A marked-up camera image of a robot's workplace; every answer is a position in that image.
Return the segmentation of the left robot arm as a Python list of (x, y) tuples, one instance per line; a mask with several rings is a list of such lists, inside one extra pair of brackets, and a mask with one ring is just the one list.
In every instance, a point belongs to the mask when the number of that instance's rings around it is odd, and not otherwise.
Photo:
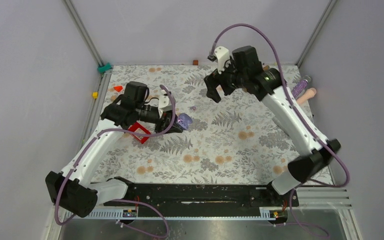
[(92, 179), (104, 155), (123, 134), (142, 139), (170, 133), (182, 133), (192, 124), (189, 115), (176, 114), (176, 101), (163, 85), (158, 105), (149, 105), (149, 87), (130, 81), (122, 94), (100, 115), (96, 128), (76, 156), (59, 172), (50, 171), (45, 177), (51, 201), (55, 205), (54, 216), (64, 208), (78, 217), (86, 217), (100, 204), (118, 200), (128, 206), (135, 200), (135, 192), (124, 180), (112, 178), (93, 183)]

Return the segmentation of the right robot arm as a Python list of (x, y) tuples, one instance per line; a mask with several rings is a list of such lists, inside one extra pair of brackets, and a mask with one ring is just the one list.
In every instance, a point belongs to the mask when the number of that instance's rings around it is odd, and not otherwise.
[(289, 191), (327, 167), (341, 144), (336, 139), (328, 139), (315, 127), (291, 97), (292, 92), (284, 85), (280, 72), (275, 68), (263, 69), (254, 47), (248, 45), (229, 52), (218, 46), (208, 59), (218, 66), (204, 78), (206, 96), (219, 103), (218, 87), (226, 96), (236, 89), (246, 89), (275, 115), (299, 153), (299, 157), (288, 163), (287, 170), (268, 184), (267, 201), (279, 206), (287, 199)]

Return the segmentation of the red plastic tray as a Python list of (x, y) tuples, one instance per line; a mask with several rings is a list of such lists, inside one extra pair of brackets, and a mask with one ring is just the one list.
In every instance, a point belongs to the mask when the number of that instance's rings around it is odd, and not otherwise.
[[(142, 135), (150, 135), (151, 132), (146, 129), (143, 125), (141, 125), (139, 122), (134, 123), (128, 128), (128, 131), (142, 134)], [(141, 136), (141, 135), (135, 135), (131, 134), (138, 142), (140, 142), (142, 145), (149, 139), (148, 136)]]

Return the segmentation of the floral patterned mat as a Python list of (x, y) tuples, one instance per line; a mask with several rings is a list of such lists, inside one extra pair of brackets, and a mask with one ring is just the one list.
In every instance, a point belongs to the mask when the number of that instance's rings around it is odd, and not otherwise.
[(114, 86), (130, 81), (146, 84), (148, 100), (158, 103), (166, 86), (176, 112), (193, 122), (187, 131), (149, 138), (144, 144), (123, 134), (104, 155), (93, 180), (123, 177), (135, 183), (267, 184), (299, 156), (289, 136), (273, 121), (273, 113), (253, 95), (235, 90), (219, 103), (206, 96), (209, 65), (115, 66), (104, 99), (117, 97)]

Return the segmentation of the red triangular block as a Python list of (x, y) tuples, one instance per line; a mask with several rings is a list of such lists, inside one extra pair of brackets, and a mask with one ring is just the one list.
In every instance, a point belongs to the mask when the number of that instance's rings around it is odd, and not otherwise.
[(119, 86), (114, 86), (113, 89), (116, 91), (116, 92), (121, 92), (123, 90), (123, 86), (119, 85)]

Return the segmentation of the purple glitter tube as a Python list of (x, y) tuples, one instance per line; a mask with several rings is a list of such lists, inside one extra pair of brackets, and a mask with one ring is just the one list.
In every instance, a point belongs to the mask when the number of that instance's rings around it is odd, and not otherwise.
[(302, 77), (291, 90), (292, 96), (297, 99), (311, 81), (312, 78), (309, 75)]

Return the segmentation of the teal arch block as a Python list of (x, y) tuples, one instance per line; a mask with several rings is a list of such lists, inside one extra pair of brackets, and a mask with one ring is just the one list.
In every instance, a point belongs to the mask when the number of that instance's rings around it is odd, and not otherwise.
[(108, 62), (108, 63), (106, 63), (105, 65), (103, 65), (103, 66), (99, 66), (98, 68), (97, 68), (97, 71), (100, 73), (100, 74), (103, 74), (103, 73), (105, 73), (106, 71), (108, 71), (108, 70), (110, 70), (110, 69), (112, 69), (113, 67), (112, 67), (112, 65)]

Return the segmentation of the pink flesh-coloured stick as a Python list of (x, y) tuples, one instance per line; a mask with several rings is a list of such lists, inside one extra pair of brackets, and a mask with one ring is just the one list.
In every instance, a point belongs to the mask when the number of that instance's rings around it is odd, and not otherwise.
[(317, 94), (317, 90), (314, 87), (308, 88), (299, 98), (296, 99), (298, 105), (302, 105), (306, 101), (310, 100)]

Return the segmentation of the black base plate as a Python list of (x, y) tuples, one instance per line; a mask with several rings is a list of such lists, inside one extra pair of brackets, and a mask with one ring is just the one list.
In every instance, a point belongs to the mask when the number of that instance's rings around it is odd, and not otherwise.
[(137, 205), (139, 201), (156, 208), (164, 217), (257, 217), (260, 208), (282, 210), (284, 206), (299, 206), (296, 194), (278, 195), (266, 185), (254, 184), (163, 184), (127, 183), (123, 202), (104, 203), (107, 207), (131, 206), (139, 217), (156, 217), (150, 208)]

